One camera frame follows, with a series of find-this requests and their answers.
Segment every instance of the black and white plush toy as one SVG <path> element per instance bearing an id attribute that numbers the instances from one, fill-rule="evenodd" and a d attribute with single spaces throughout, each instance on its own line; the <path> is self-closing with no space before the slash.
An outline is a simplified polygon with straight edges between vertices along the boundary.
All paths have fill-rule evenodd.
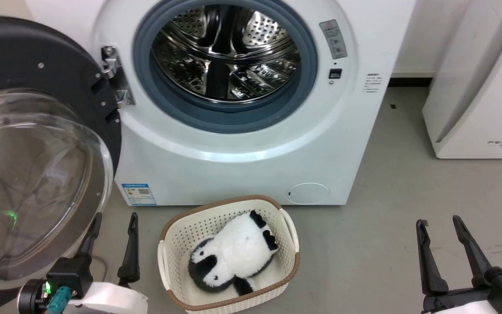
<path id="1" fill-rule="evenodd" d="M 277 250 L 267 223 L 251 211 L 235 217 L 195 248 L 189 274 L 202 290 L 220 292 L 234 284 L 242 296 L 253 292 L 251 277 L 267 268 Z"/>

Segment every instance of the gray sticker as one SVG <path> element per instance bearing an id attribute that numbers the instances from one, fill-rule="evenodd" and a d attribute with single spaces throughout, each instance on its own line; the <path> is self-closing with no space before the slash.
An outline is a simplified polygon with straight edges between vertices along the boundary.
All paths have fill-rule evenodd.
<path id="1" fill-rule="evenodd" d="M 326 22 L 319 23 L 321 30 L 325 33 L 326 42 L 329 44 L 329 49 L 333 59 L 340 59 L 348 56 L 346 52 L 346 44 L 342 32 L 338 27 L 336 20 L 327 20 Z"/>

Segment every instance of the green light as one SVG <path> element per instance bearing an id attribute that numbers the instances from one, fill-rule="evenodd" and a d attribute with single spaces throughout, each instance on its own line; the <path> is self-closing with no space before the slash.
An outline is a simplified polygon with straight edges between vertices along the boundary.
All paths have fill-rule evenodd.
<path id="1" fill-rule="evenodd" d="M 18 214 L 13 212 L 13 211 L 4 211 L 3 212 L 6 216 L 9 216 L 10 217 L 10 221 L 9 221 L 9 224 L 10 223 L 13 223 L 13 230 L 14 230 L 14 227 L 17 225 L 17 219 L 18 219 Z"/>
<path id="2" fill-rule="evenodd" d="M 44 287 L 44 290 L 46 291 L 47 294 L 51 294 L 51 286 L 49 282 L 46 282 L 46 286 Z"/>

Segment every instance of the white basket handle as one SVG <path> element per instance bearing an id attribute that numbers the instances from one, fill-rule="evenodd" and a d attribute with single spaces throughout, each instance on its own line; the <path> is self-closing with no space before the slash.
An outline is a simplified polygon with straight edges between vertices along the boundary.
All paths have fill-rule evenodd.
<path id="1" fill-rule="evenodd" d="M 295 225 L 293 224 L 292 218 L 288 215 L 288 213 L 284 209 L 280 209 L 282 216 L 284 217 L 285 222 L 289 227 L 289 233 L 292 236 L 293 246 L 295 246 L 295 252 L 299 252 L 299 240 L 297 238 L 297 231 L 295 230 Z"/>
<path id="2" fill-rule="evenodd" d="M 168 271 L 168 262 L 166 259 L 166 245 L 164 240 L 158 243 L 158 269 L 160 270 L 160 278 L 166 290 L 170 290 L 170 272 Z"/>

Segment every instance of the washing machine door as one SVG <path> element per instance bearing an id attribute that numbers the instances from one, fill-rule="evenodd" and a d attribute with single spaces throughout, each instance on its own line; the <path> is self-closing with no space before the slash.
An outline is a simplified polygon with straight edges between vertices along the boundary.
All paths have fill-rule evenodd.
<path id="1" fill-rule="evenodd" d="M 113 89 L 78 44 L 0 17 L 0 305 L 74 254 L 119 160 Z"/>

